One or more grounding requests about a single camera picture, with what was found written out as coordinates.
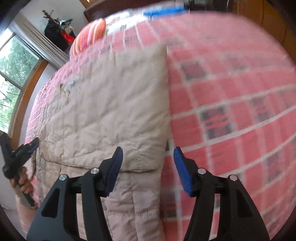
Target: folded blanket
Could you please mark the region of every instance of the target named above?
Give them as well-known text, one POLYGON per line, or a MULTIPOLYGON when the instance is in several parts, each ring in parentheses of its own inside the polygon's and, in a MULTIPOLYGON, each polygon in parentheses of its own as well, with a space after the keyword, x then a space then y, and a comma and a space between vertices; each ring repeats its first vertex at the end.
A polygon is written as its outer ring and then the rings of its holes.
MULTIPOLYGON (((39 199, 60 174, 83 175, 120 146, 121 172, 114 191, 102 199, 111 236, 163 240, 160 176, 170 132, 166 46, 93 59, 41 112, 35 129, 39 199)), ((77 203, 80 236, 86 238, 81 198, 77 203)))

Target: curtain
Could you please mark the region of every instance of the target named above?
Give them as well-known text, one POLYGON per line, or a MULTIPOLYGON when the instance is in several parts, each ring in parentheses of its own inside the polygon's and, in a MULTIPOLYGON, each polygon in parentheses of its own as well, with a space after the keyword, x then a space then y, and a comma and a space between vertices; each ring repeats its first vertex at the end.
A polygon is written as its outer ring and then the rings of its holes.
POLYGON ((58 69, 69 61, 69 56, 40 33, 21 13, 11 22, 9 29, 58 69))

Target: trees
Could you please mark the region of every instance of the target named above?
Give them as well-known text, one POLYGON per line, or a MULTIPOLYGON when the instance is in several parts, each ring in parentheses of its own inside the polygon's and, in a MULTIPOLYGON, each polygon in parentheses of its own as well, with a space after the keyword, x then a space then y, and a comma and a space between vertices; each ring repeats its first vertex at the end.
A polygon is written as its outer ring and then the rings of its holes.
MULTIPOLYGON (((23 86, 38 59, 16 37, 10 42, 1 50, 8 54, 0 58, 0 71, 19 86, 23 86)), ((0 130, 6 133, 19 94, 18 88, 3 78, 0 79, 0 130)))

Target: metal screw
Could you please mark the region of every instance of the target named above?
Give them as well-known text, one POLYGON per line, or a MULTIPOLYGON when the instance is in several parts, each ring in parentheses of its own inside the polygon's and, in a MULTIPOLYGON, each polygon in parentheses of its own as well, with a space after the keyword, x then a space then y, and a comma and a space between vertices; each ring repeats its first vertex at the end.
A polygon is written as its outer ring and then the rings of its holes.
POLYGON ((62 175, 59 176, 59 179, 60 179, 61 181, 65 181, 65 180, 67 179, 67 175, 62 174, 62 175))
POLYGON ((98 168, 93 168, 93 169, 91 169, 91 174, 97 174, 97 173, 99 173, 99 169, 98 168))
POLYGON ((236 175, 230 175, 230 180, 231 181, 236 181, 237 180, 237 176, 236 175))
POLYGON ((206 171, 206 169, 204 169, 204 168, 199 168, 199 169, 197 170, 197 172, 198 172, 199 174, 201 174, 201 175, 204 175, 207 171, 206 171))

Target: orange pillow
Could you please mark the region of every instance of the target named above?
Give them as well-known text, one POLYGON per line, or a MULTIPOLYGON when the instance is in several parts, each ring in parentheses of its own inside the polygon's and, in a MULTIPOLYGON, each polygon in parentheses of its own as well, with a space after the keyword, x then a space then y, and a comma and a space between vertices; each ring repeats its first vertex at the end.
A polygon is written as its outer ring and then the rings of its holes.
POLYGON ((97 39, 101 39, 105 34, 105 30, 106 21, 103 18, 97 19, 86 25, 77 35, 71 46, 70 59, 93 45, 97 39))

